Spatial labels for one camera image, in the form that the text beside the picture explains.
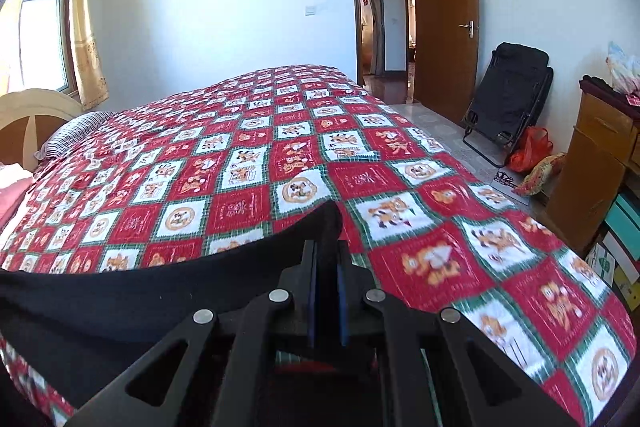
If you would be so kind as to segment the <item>black pants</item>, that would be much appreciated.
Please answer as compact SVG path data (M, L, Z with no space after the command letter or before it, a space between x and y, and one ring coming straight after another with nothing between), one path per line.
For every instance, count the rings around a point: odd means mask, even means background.
M340 237L328 200L294 225L195 260L96 274L1 273L1 384L40 411L80 407L198 309L226 313L274 288L306 242Z

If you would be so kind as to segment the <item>white printed floor mat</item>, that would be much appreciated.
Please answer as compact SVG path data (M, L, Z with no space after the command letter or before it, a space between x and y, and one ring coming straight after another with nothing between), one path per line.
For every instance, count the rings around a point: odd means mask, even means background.
M521 196L515 193L515 189L524 178L510 169L503 167L497 170L495 176L492 178L490 185L497 191L501 192L506 197L509 197L513 202L517 202L518 205L528 207L530 204L530 198L528 196Z

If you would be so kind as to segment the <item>colourful cardboard boxes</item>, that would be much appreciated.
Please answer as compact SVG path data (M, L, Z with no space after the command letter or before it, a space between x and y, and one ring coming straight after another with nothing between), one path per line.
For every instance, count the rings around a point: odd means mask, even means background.
M587 263L620 294L630 312L639 308L639 239L639 199L623 188L600 226Z

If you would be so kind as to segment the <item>floral cloth bundle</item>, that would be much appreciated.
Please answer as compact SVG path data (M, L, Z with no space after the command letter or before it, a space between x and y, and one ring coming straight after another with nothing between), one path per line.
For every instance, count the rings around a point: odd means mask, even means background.
M562 171L565 163L565 153L547 156L538 162L524 180L514 188L513 192L518 196L533 196L540 193L544 184Z

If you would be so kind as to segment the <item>red patchwork cartoon quilt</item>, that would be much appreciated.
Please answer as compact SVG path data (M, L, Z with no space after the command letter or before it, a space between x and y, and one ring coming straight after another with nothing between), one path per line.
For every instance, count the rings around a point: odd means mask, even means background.
M454 306L590 426L636 354L608 284L430 134L326 66L250 72L112 115L38 171L8 271L215 256L334 200L355 261L409 306Z

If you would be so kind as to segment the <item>red plastic bag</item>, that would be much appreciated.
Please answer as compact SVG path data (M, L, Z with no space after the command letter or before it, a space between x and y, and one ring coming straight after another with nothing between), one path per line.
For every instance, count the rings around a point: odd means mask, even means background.
M546 128L527 127L506 167L514 172L529 173L552 153L553 147Z

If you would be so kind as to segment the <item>black folding chair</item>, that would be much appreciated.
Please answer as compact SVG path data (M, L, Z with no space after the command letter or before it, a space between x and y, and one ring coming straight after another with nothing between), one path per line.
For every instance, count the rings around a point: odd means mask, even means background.
M478 133L494 144L497 157L475 153L502 168L528 127L536 124L553 80L549 55L540 49L500 43L491 54L485 75L463 118L464 137Z

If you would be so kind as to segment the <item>pink pillow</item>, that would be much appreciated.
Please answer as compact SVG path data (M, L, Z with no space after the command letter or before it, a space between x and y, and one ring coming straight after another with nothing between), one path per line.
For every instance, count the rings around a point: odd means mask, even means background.
M0 228L12 218L32 184L34 176L20 164L0 166Z

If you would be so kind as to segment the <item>striped grey pillow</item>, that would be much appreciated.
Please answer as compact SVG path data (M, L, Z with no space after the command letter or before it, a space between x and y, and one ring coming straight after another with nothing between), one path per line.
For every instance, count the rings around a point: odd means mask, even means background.
M102 124L105 124L114 116L113 112L98 110L97 112L82 114L66 122L61 128L53 132L39 150L35 151L34 157L38 161L65 157L75 146L84 141L89 134L99 129Z

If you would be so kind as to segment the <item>wooden dresser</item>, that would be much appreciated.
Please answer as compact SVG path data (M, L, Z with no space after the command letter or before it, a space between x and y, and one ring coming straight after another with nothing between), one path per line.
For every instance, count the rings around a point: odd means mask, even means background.
M564 166L546 207L556 235L582 253L596 237L628 173L639 171L639 106L585 76Z

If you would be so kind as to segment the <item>yellow curtain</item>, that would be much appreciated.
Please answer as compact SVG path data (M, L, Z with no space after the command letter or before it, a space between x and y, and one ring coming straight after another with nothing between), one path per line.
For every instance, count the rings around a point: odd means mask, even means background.
M90 17L89 0L70 0L70 38L80 104L89 110L108 99Z

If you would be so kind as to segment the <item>beige wooden headboard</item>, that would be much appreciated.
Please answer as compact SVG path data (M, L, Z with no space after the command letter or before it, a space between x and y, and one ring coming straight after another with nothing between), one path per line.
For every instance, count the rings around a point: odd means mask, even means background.
M27 89L0 98L0 160L29 171L38 166L35 153L63 124L82 114L71 96L46 89Z

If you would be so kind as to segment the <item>pastel fabric pile on dresser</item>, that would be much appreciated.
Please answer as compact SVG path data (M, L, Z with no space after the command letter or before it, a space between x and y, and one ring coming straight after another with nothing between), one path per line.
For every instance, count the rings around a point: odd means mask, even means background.
M623 95L631 106L639 106L640 63L639 57L626 54L613 41L608 43L608 54L605 57L613 90Z

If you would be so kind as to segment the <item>brown wooden door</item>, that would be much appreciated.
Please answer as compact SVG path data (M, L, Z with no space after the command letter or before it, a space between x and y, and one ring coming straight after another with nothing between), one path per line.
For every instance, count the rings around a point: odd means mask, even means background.
M460 24L475 25L474 38ZM461 124L472 101L477 72L480 0L416 0L414 97Z

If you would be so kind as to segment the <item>window with brown frame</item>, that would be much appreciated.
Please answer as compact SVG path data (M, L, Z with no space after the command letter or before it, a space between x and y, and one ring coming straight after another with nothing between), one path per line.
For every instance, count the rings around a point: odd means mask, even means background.
M70 0L6 0L1 8L1 92L77 91Z

